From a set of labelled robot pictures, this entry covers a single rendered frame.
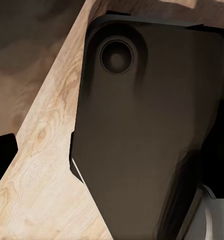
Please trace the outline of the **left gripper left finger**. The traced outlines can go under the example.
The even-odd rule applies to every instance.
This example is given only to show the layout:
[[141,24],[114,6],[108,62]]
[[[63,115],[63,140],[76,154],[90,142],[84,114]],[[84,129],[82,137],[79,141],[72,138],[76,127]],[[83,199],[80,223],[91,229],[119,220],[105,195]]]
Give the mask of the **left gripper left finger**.
[[0,181],[17,152],[18,144],[13,133],[0,136]]

